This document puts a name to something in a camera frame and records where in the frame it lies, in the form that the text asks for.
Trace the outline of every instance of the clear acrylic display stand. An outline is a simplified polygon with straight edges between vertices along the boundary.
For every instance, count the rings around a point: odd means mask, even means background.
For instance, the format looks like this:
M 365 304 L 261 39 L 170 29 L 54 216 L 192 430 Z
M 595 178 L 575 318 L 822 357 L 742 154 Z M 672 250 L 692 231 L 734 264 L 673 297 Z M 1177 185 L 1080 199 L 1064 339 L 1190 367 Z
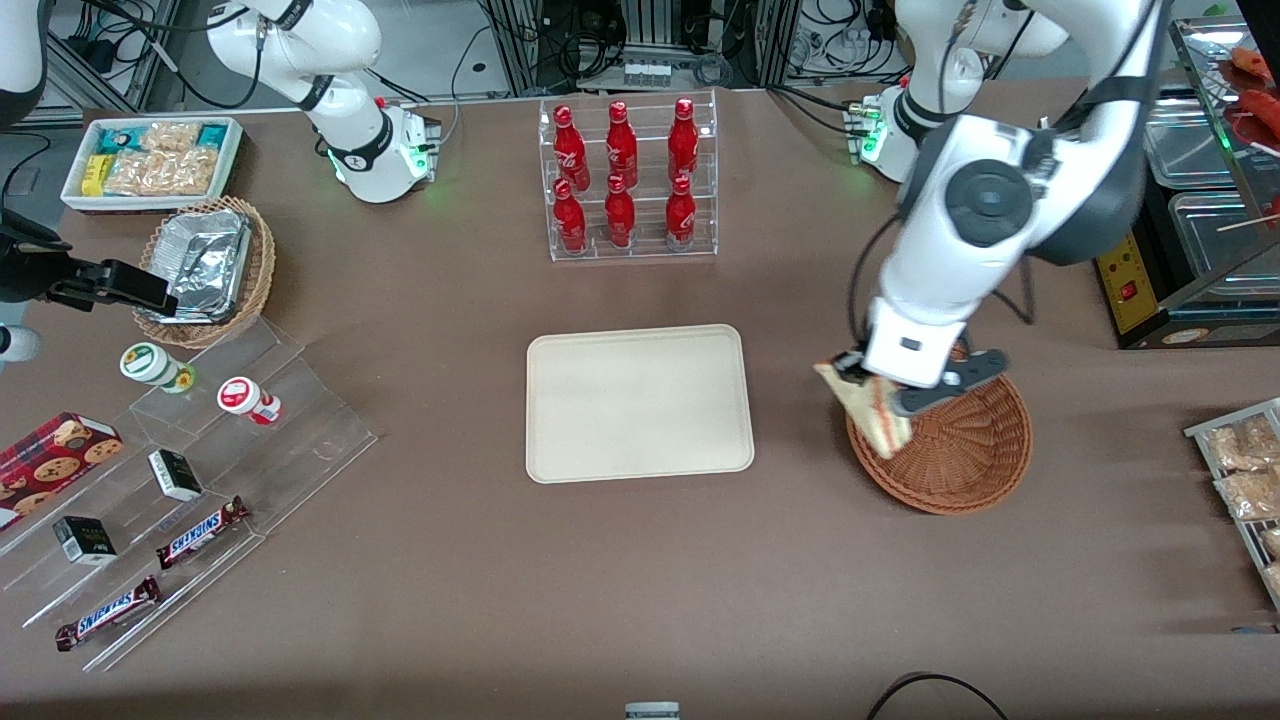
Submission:
M 640 155 L 640 182 L 631 188 L 636 205 L 636 237 L 627 250 L 609 242 L 604 217 L 604 199 L 608 196 L 609 163 L 604 138 L 609 133 L 609 102 L 616 97 L 579 95 L 543 100 L 539 111 L 539 156 L 543 163 L 543 200 L 547 205 L 547 237 L 552 260 L 602 260 L 627 258 L 686 258 L 714 255 L 719 247 L 718 223 L 718 155 L 714 92 L 643 92 L 627 95 L 627 115 L 636 131 Z M 698 170 L 694 173 L 690 193 L 698 204 L 694 215 L 694 240 L 689 250 L 675 252 L 667 247 L 667 199 L 671 197 L 671 178 L 667 173 L 667 135 L 676 117 L 676 100 L 694 101 L 694 124 L 698 126 Z M 559 177 L 556 164 L 556 123 L 552 110 L 568 105 L 573 111 L 573 124 L 586 142 L 586 165 L 591 172 L 591 186 L 577 195 L 586 213 L 586 252 L 570 255 L 556 232 L 552 206 L 556 196 L 552 183 Z
M 375 437 L 301 357 L 302 346 L 256 319 L 197 355 L 196 386 L 183 395 L 151 389 L 115 420 L 127 450 L 105 471 L 73 486 L 74 495 L 28 518 L 6 538 L 0 556 L 5 602 L 20 609 L 24 628 L 47 633 L 74 623 L 156 575 L 163 602 L 95 633 L 65 653 L 83 670 L 106 670 L 266 539 L 291 512 L 358 457 Z M 246 375 L 280 398 L 282 418 L 257 425 L 218 407 L 224 380 Z M 200 498 L 165 497 L 147 455 L 164 447 L 191 461 Z M 234 496 L 248 518 L 233 524 L 174 568 L 160 570 L 156 548 L 214 514 Z M 52 532 L 63 515 L 97 518 L 118 557 L 102 566 L 67 561 Z

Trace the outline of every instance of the tabletop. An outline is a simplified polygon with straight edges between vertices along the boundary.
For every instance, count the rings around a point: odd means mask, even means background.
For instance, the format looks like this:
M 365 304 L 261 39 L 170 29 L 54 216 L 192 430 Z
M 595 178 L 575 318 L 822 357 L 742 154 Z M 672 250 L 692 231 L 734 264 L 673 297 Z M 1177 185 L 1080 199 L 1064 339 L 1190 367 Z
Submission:
M 1079 90 L 995 82 L 974 110 L 1029 124 Z M 1275 717 L 1275 638 L 1226 633 L 1266 596 L 1180 430 L 1280 395 L 1280 350 L 1117 351 L 1093 269 L 1037 264 L 1034 327 L 993 302 L 972 323 L 1030 410 L 1027 478 L 986 512 L 915 512 L 863 473 L 810 369 L 847 345 L 849 270 L 896 188 L 765 92 L 717 101 L 721 252 L 643 266 L 548 259 L 536 101 L 463 106 L 438 181 L 379 206 L 335 182 L 302 114 L 241 115 L 230 192 L 279 254 L 265 314 L 381 439 L 109 673 L 67 671 L 0 606 L 5 716 L 599 719 L 676 700 L 690 720 L 847 719 L 937 670 L 1015 717 Z M 68 213 L 60 233 L 136 260 L 156 222 Z M 27 322 L 46 347 L 0 375 L 0 441 L 140 395 L 115 369 L 141 340 L 127 310 Z M 529 479 L 534 338 L 704 323 L 742 336 L 748 470 Z

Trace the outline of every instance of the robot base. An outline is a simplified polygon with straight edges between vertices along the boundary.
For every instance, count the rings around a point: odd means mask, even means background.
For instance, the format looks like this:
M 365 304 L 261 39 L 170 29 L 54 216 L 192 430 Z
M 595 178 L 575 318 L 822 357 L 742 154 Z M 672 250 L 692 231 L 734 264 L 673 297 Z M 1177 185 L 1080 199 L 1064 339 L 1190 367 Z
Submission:
M 355 172 L 329 154 L 338 179 L 365 202 L 390 202 L 417 183 L 434 181 L 439 164 L 439 123 L 428 124 L 421 115 L 401 108 L 388 106 L 383 113 L 392 120 L 392 142 L 372 167 Z
M 870 165 L 882 176 L 904 182 L 915 165 L 915 140 L 893 119 L 893 104 L 902 94 L 891 87 L 879 95 L 868 95 L 855 113 L 845 113 L 845 128 L 861 131 L 867 137 L 849 138 L 849 155 L 855 165 Z

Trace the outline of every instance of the red cookie box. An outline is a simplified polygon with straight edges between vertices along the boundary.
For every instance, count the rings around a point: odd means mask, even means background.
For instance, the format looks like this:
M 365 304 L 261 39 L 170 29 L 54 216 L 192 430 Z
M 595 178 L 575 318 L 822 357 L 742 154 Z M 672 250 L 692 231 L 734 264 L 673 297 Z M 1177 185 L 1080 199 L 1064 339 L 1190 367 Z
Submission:
M 124 450 L 115 428 L 60 413 L 0 451 L 0 530 Z

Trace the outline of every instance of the round wicker basket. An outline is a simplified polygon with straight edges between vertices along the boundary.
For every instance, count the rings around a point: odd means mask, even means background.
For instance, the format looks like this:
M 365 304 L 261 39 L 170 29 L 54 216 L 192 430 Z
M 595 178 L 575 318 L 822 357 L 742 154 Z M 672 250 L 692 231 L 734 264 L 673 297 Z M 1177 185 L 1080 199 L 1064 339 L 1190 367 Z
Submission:
M 845 420 L 863 468 L 884 492 L 936 515 L 986 510 L 1009 497 L 1032 457 L 1032 423 L 1012 380 L 1000 375 L 911 418 L 911 442 L 884 460 Z
M 160 323 L 154 323 L 143 318 L 137 310 L 134 310 L 134 322 L 138 323 L 138 327 L 142 328 L 142 332 L 146 333 L 148 338 L 159 343 L 177 345 L 179 347 L 189 347 L 192 350 L 209 347 L 218 338 L 230 333 L 241 324 L 261 313 L 262 307 L 266 305 L 266 297 L 271 292 L 271 273 L 275 272 L 275 240 L 271 237 L 271 228 L 266 227 L 266 223 L 262 222 L 262 215 L 260 215 L 252 205 L 238 197 L 205 200 L 202 202 L 197 202 L 196 205 L 191 205 L 189 208 L 178 210 L 177 214 L 166 218 L 164 223 L 168 223 L 170 219 L 182 214 L 212 213 L 216 210 L 236 210 L 237 213 L 244 214 L 253 222 L 253 234 L 250 237 L 250 255 L 244 261 L 244 278 L 241 281 L 236 314 L 230 320 L 220 325 L 161 325 Z M 148 242 L 146 250 L 142 251 L 141 266 L 143 268 L 151 263 L 151 254 L 155 252 L 156 240 L 160 237 L 160 229 L 164 228 L 164 223 L 160 223 L 160 227 L 151 233 L 151 242 Z

